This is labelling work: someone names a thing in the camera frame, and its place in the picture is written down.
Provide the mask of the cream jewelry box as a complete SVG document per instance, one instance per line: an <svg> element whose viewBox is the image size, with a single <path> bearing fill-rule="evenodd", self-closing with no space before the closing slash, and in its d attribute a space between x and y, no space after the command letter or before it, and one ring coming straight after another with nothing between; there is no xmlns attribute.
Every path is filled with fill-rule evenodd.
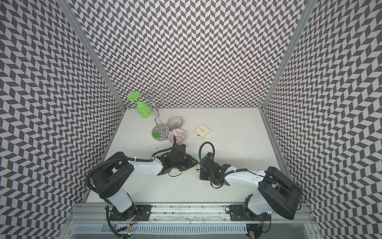
<svg viewBox="0 0 382 239"><path fill-rule="evenodd" d="M205 139L210 133L211 133L211 130L204 126L203 124L201 124L196 130L195 130L195 133L198 137L200 137L201 139Z"/></svg>

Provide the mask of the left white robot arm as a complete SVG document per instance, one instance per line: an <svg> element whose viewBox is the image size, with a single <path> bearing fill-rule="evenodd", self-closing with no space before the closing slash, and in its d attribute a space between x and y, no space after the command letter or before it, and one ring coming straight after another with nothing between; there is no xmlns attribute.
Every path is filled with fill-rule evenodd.
<svg viewBox="0 0 382 239"><path fill-rule="evenodd" d="M85 179L86 186L112 205L119 213L126 213L134 208L129 194L123 189L129 177L140 175L161 176L172 169L187 171L199 162L187 154L184 144L154 152L150 159L126 156L122 151L91 169Z"/></svg>

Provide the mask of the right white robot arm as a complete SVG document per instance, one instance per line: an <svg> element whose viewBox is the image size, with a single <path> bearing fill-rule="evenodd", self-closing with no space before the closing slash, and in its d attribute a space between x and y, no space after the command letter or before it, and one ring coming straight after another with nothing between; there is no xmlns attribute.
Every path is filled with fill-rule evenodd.
<svg viewBox="0 0 382 239"><path fill-rule="evenodd" d="M209 180L217 189L223 186L245 187L252 192L245 199L243 211L251 215L275 212L293 220L300 210L302 189L275 167L265 171L236 168L230 164L219 165L213 153L199 156L201 179Z"/></svg>

